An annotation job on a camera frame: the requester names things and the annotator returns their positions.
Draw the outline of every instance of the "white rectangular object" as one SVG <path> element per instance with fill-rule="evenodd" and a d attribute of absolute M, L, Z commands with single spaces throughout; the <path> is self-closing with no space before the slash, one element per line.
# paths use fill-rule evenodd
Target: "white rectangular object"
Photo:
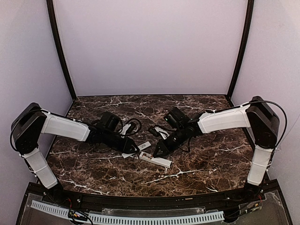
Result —
<path fill-rule="evenodd" d="M 172 163 L 172 161 L 164 159 L 164 158 L 159 158 L 159 157 L 154 158 L 151 154 L 143 152 L 143 151 L 140 154 L 140 159 L 145 160 L 150 163 L 161 165 L 161 166 L 164 166 L 167 168 L 170 168 L 171 163 Z"/>
<path fill-rule="evenodd" d="M 145 142 L 144 144 L 139 145 L 138 148 L 140 151 L 142 151 L 150 146 L 151 146 L 150 142 Z M 132 156 L 134 154 L 135 153 L 130 153 L 130 154 L 123 153 L 122 156 L 123 156 L 123 158 L 128 158 L 129 156 Z"/>

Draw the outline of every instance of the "marble tabletop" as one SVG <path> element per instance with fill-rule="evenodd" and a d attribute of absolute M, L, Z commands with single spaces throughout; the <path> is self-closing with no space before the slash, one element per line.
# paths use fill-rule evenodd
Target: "marble tabletop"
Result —
<path fill-rule="evenodd" d="M 224 109 L 223 95 L 133 95 L 79 97 L 68 117 L 91 122 L 112 112 L 126 122 L 138 118 L 141 131 L 132 136 L 137 145 L 147 141 L 153 153 L 159 138 L 147 130 L 151 125 L 168 127 L 163 116 L 174 106 L 188 116 L 207 109 Z M 176 150 L 165 157 L 170 169 L 138 157 L 124 159 L 103 144 L 87 144 L 57 137 L 47 161 L 67 190 L 114 196 L 180 196 L 205 194 L 243 187 L 253 151 L 242 129 L 205 134 L 191 140 L 191 152 Z"/>

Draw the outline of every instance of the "black vertical post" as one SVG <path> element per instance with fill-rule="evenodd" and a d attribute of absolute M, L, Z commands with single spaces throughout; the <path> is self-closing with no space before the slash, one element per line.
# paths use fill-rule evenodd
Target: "black vertical post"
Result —
<path fill-rule="evenodd" d="M 65 55 L 64 55 L 64 52 L 63 52 L 62 46 L 61 46 L 60 35 L 58 33 L 58 27 L 57 27 L 56 18 L 55 18 L 53 0 L 47 0 L 47 6 L 48 6 L 48 14 L 49 14 L 49 19 L 50 19 L 50 24 L 51 24 L 51 28 L 52 28 L 52 34 L 53 34 L 53 38 L 54 38 L 54 42 L 55 42 L 55 46 L 56 46 L 56 51 L 57 51 L 58 57 L 60 59 L 60 65 L 61 65 L 62 72 L 64 74 L 64 77 L 65 77 L 65 80 L 67 83 L 67 87 L 68 87 L 70 95 L 74 101 L 77 98 L 77 96 L 76 96 L 76 93 L 74 90 L 74 86 L 72 84 L 72 80 L 71 80 L 70 73 L 69 73 L 69 70 L 67 67 Z"/>
<path fill-rule="evenodd" d="M 240 67 L 242 65 L 242 61 L 243 61 L 243 57 L 244 57 L 244 53 L 245 53 L 245 49 L 246 49 L 246 44 L 247 44 L 247 40 L 248 40 L 248 36 L 249 36 L 249 31 L 250 31 L 253 6 L 254 6 L 254 0 L 248 0 L 245 25 L 244 25 L 242 40 L 240 42 L 240 50 L 239 50 L 238 58 L 236 60 L 234 72 L 233 72 L 232 79 L 231 79 L 230 86 L 229 86 L 229 90 L 227 93 L 227 96 L 229 97 L 229 99 L 231 99 L 231 97 L 233 95 L 234 87 L 238 80 Z"/>

